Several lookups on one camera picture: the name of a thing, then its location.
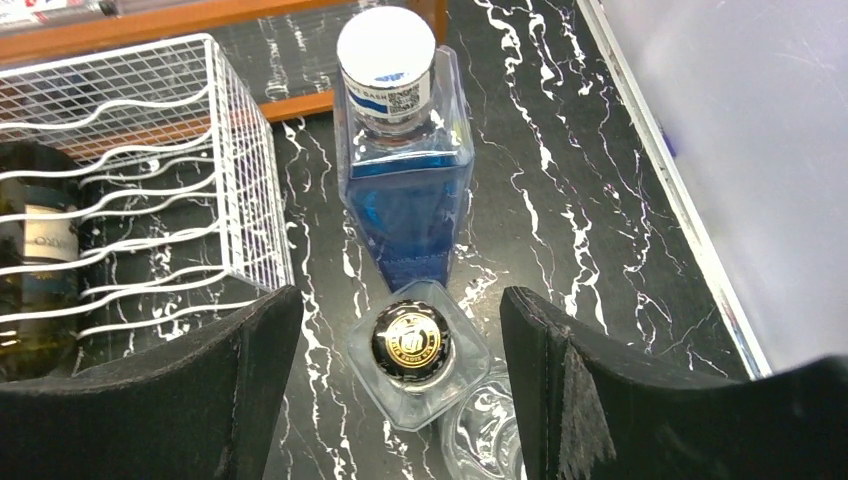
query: wine bottle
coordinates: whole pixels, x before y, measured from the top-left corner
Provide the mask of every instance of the wine bottle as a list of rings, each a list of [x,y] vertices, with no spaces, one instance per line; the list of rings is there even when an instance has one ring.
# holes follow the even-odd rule
[[[0,143],[0,165],[6,170],[45,172],[77,168],[73,159],[63,152],[29,142]],[[10,180],[18,181],[23,187],[24,211],[29,215],[77,209],[79,184],[75,178],[20,177]],[[66,219],[27,219],[23,222],[23,264],[49,265],[77,260],[79,243],[76,223]],[[16,258],[12,257],[6,262],[14,263]],[[13,285],[8,289],[8,297],[12,301],[3,308],[12,310],[17,307],[21,313],[30,313],[77,305],[79,286],[77,272],[73,269],[21,274],[18,303],[14,301],[17,280],[14,275],[10,277],[13,280],[6,283]],[[76,323],[76,315],[0,323],[0,332],[3,332],[0,340],[0,380],[23,380],[50,373],[73,349]]]
[[[0,163],[0,173],[8,166]],[[8,215],[26,211],[26,191],[18,178],[0,180],[0,220]],[[24,221],[0,223],[0,269],[20,267],[24,262]],[[0,316],[21,311],[23,306],[23,276],[20,273],[0,275]],[[15,323],[0,323],[0,380],[8,377],[12,367],[7,361],[17,343]]]

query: wire wine rack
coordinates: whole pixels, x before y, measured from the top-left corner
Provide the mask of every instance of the wire wine rack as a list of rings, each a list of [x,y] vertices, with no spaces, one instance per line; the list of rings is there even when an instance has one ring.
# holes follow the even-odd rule
[[[144,281],[85,285],[78,307],[0,316],[0,324],[86,315],[126,297],[208,289],[228,277],[261,291],[293,283],[271,127],[211,36],[0,72],[0,142],[20,140],[63,150],[78,169],[11,171],[0,173],[0,180],[76,177],[82,190],[96,193],[95,200],[70,213],[7,215],[0,222],[73,219],[81,232],[87,229],[96,239],[110,219],[131,225],[134,218],[171,212],[183,221],[178,229],[159,234],[155,228],[141,234],[129,229],[88,245],[74,262],[3,268],[0,276],[108,268],[105,264],[116,263],[121,254],[178,246],[190,257],[193,241],[214,236],[220,251],[175,271],[148,271]],[[203,220],[203,215],[185,213],[186,205],[207,207],[204,211],[211,214]],[[79,337],[235,309],[250,301],[159,309],[154,318],[94,326]]]

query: bottle label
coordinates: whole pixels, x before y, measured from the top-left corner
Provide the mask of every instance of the bottle label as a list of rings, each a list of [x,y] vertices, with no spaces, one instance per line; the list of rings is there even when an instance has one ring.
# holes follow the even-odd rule
[[[28,215],[61,213],[60,210],[43,206],[27,205]],[[28,260],[47,259],[73,262],[79,259],[79,239],[73,221],[27,220],[24,256]]]
[[[385,81],[398,80],[397,75],[387,75]],[[353,107],[363,115],[384,120],[402,120],[421,110],[430,100],[430,72],[412,83],[397,87],[378,88],[366,86],[342,72],[348,96]]]

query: wooden shelf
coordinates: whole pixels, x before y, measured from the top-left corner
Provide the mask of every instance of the wooden shelf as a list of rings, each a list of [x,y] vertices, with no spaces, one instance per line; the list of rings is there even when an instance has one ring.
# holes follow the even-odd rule
[[[159,40],[215,27],[328,7],[351,0],[211,0],[125,17],[104,18],[0,38],[0,66],[64,58]],[[439,43],[447,35],[447,0],[407,0],[425,18]],[[271,122],[332,110],[332,92],[261,105]]]

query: gold emblem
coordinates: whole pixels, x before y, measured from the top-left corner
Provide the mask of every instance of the gold emblem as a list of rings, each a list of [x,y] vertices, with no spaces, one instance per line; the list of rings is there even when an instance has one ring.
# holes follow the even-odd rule
[[[386,349],[392,360],[407,368],[429,365],[439,354],[442,335],[433,319],[419,313],[396,318],[386,329]]]

